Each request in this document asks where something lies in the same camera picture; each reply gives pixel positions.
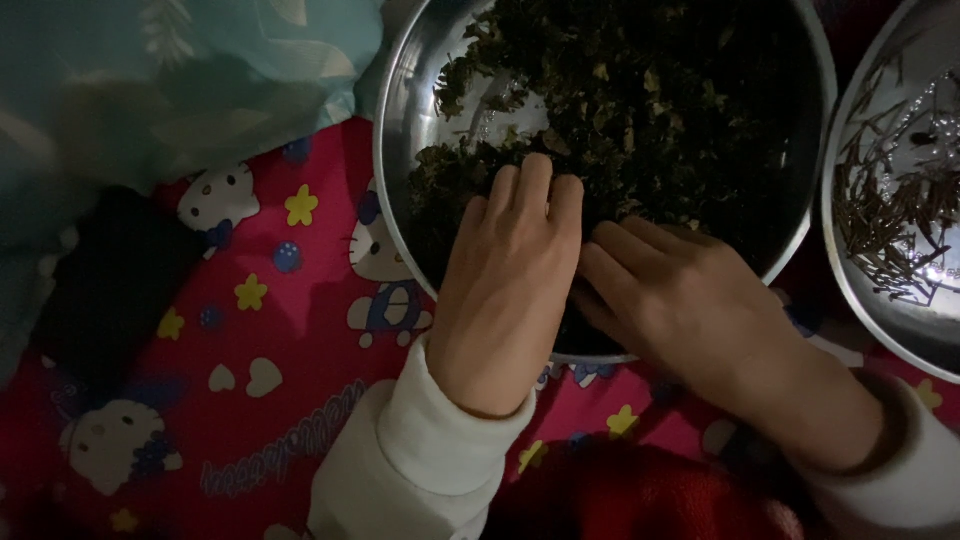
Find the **yellow star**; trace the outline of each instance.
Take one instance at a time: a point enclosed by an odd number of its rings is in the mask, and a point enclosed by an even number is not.
[[[177,315],[177,309],[171,307],[167,314],[160,320],[160,326],[156,329],[156,337],[160,339],[180,339],[180,329],[183,328],[183,317]]]
[[[620,408],[620,412],[607,419],[607,427],[610,428],[610,439],[618,439],[625,436],[630,428],[636,423],[634,409],[629,405]]]
[[[133,534],[140,525],[140,520],[133,517],[133,514],[127,508],[120,510],[115,514],[110,514],[110,521],[113,523],[113,532],[127,532]]]
[[[915,390],[917,396],[920,397],[920,401],[924,402],[926,408],[930,409],[931,412],[944,404],[944,397],[933,391],[933,381],[930,379],[924,379]]]
[[[288,197],[287,202],[283,205],[290,210],[290,215],[287,216],[287,225],[294,227],[302,222],[303,225],[309,227],[313,223],[313,213],[311,212],[318,204],[317,197],[310,194],[310,187],[307,184],[301,185],[297,195]]]
[[[246,311],[248,307],[259,311],[263,307],[263,296],[267,294],[267,285],[256,282],[256,274],[250,274],[247,282],[237,285],[233,293],[237,295],[237,307],[241,311]]]
[[[550,452],[550,447],[543,444],[543,441],[537,441],[530,445],[530,448],[520,453],[519,473],[527,470],[527,466],[539,469],[543,463],[543,457]]]

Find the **metal bowl rim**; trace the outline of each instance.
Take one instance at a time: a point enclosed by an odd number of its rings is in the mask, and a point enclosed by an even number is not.
[[[883,328],[881,328],[874,318],[870,316],[870,314],[867,312],[867,309],[856,296],[856,293],[853,292],[850,279],[847,277],[847,272],[843,267],[843,260],[840,257],[840,251],[837,248],[835,228],[833,225],[833,167],[836,164],[836,150],[840,145],[840,137],[847,129],[847,122],[846,120],[842,120],[842,118],[846,118],[850,113],[850,109],[853,106],[853,100],[856,98],[857,92],[859,92],[860,87],[863,85],[863,81],[866,78],[867,73],[873,68],[874,62],[876,61],[877,56],[880,54],[880,50],[884,47],[884,45],[886,45],[887,41],[897,30],[903,19],[906,18],[906,16],[918,4],[920,4],[920,0],[905,0],[902,4],[900,4],[897,10],[890,16],[890,19],[887,20],[887,23],[880,30],[879,34],[877,34],[874,42],[871,43],[870,48],[867,49],[867,53],[864,55],[863,60],[860,61],[860,65],[857,66],[856,71],[853,72],[853,78],[851,79],[850,85],[847,87],[847,91],[844,93],[843,99],[837,107],[837,111],[836,114],[834,114],[832,126],[830,128],[830,136],[827,143],[826,159],[824,161],[823,169],[824,179],[820,192],[820,212],[823,217],[824,240],[827,243],[827,255],[830,259],[830,268],[833,270],[833,277],[836,279],[837,284],[840,286],[840,290],[847,299],[847,304],[849,304],[853,309],[853,312],[856,314],[860,322],[867,327],[867,330],[870,331],[870,333],[872,333],[874,337],[876,337],[880,343],[882,343],[893,354],[903,358],[913,366],[934,377],[950,382],[960,383],[960,375],[954,374],[940,366],[928,362],[909,351]]]
[[[407,44],[410,34],[413,32],[414,27],[417,25],[417,22],[420,20],[420,16],[423,13],[423,10],[434,0],[420,0],[420,3],[417,7],[411,11],[409,18],[404,23],[402,30],[396,35],[394,40],[393,49],[391,50],[390,57],[387,60],[386,69],[384,70],[383,79],[380,82],[380,90],[377,96],[376,104],[376,117],[373,122],[373,175],[376,179],[376,188],[377,192],[380,194],[380,207],[383,210],[384,219],[387,221],[387,229],[390,232],[390,236],[396,244],[397,251],[400,253],[400,256],[403,258],[403,261],[410,268],[410,272],[414,275],[414,278],[417,280],[417,283],[423,287],[423,290],[426,291],[430,298],[434,301],[437,300],[437,290],[434,289],[430,281],[423,275],[423,272],[420,270],[420,267],[417,265],[417,262],[414,260],[413,255],[410,253],[409,248],[407,248],[406,240],[403,238],[403,234],[400,231],[399,226],[396,223],[396,218],[394,217],[393,207],[390,202],[390,196],[387,190],[387,181],[386,176],[383,172],[383,122],[384,117],[387,113],[387,98],[390,89],[390,85],[393,82],[394,76],[396,74],[396,68],[400,61],[400,55],[403,52],[404,47]],[[822,90],[822,99],[823,99],[823,128],[821,130],[821,144],[820,151],[817,157],[817,164],[814,170],[820,171],[821,166],[824,163],[825,157],[825,144],[824,144],[824,135],[827,133],[830,125],[830,113],[833,109],[833,105],[836,103],[838,89],[837,89],[837,80],[836,80],[836,68],[834,67],[833,55],[830,52],[829,41],[827,39],[827,32],[824,29],[823,22],[820,20],[820,16],[817,14],[816,8],[814,8],[811,0],[787,0],[791,2],[797,10],[801,21],[804,24],[804,29],[806,30],[807,37],[810,41],[810,45],[813,48],[813,54],[816,57],[817,66],[820,72],[820,87]],[[813,202],[817,196],[816,188],[816,178],[820,175],[814,175],[814,182],[811,183],[811,188],[807,193],[807,200],[804,203],[805,210],[804,215],[800,220],[797,228],[795,229],[793,235],[790,237],[790,240],[787,242],[786,246],[781,250],[780,256],[776,261],[771,265],[770,269],[763,275],[763,283],[769,285],[777,278],[780,272],[783,271],[783,268],[786,267],[790,259],[797,253],[797,250],[800,249],[801,244],[804,242],[807,233],[810,230],[811,215],[813,209]],[[562,364],[573,364],[573,363],[591,363],[591,364],[619,364],[627,363],[637,360],[636,356],[633,355],[567,355],[561,353],[553,353],[550,358],[552,361]]]

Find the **white cuff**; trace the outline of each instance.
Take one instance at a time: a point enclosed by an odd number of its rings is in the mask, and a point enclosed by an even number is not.
[[[377,423],[383,454],[408,481],[437,495],[471,493],[502,475],[507,451],[533,418],[536,392],[508,420],[481,420],[454,405],[427,371],[423,335],[411,347]]]
[[[886,465],[855,478],[799,468],[822,495],[866,523],[882,528],[936,528],[960,517],[960,439],[937,420],[902,380],[885,382],[906,413],[903,448]]]

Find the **hello kitty face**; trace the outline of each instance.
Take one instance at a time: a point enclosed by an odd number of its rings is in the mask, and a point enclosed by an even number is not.
[[[130,479],[134,451],[146,447],[153,434],[164,429],[155,410],[115,400],[71,422],[60,436],[60,449],[80,476],[110,496]]]
[[[260,212],[253,194],[253,173],[246,163],[205,171],[186,190],[177,216],[194,231],[216,229],[225,220],[231,228]]]
[[[357,276],[372,282],[412,280],[413,274],[390,238],[375,181],[370,182],[357,214],[359,219],[350,240],[350,266]]]

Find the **wrist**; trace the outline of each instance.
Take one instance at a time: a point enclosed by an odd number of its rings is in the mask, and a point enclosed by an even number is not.
[[[812,469],[859,471],[886,431],[883,404],[839,360],[805,345],[803,358],[790,363],[796,369],[745,420]]]

